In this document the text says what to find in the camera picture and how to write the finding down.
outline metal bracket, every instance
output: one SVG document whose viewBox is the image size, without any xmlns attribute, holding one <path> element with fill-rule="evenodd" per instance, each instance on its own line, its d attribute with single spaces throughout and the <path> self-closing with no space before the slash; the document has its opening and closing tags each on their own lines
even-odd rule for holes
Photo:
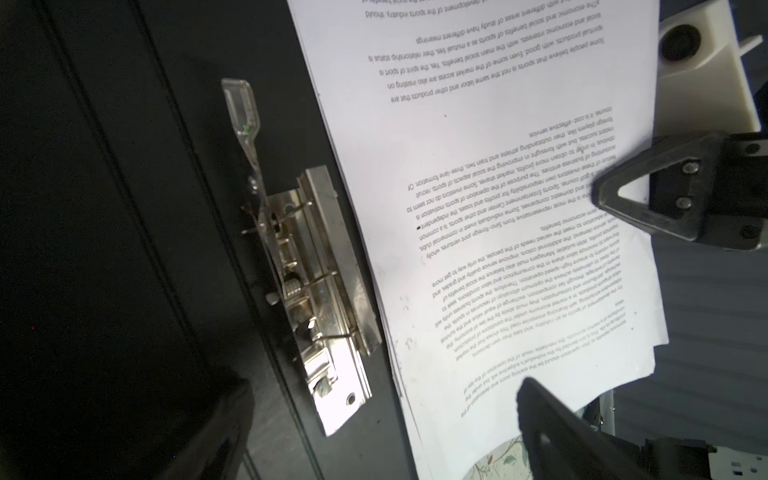
<svg viewBox="0 0 768 480">
<path fill-rule="evenodd" d="M 595 179 L 592 202 L 649 233 L 729 250 L 768 242 L 768 141 L 712 131 L 663 137 Z M 619 195 L 650 175 L 646 206 Z"/>
<path fill-rule="evenodd" d="M 232 125 L 253 166 L 249 188 L 259 207 L 243 208 L 269 254 L 279 293 L 301 355 L 306 384 L 326 435 L 371 398 L 361 355 L 382 342 L 352 242 L 325 166 L 305 170 L 298 188 L 267 196 L 253 137 L 258 113 L 248 82 L 221 81 Z"/>
</svg>

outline patterned fabric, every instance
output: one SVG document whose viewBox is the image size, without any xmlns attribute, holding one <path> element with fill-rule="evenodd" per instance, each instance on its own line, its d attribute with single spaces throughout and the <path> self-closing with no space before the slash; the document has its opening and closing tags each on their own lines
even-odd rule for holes
<svg viewBox="0 0 768 480">
<path fill-rule="evenodd" d="M 522 437 L 502 443 L 480 458 L 464 475 L 464 480 L 531 480 L 528 452 Z"/>
</svg>

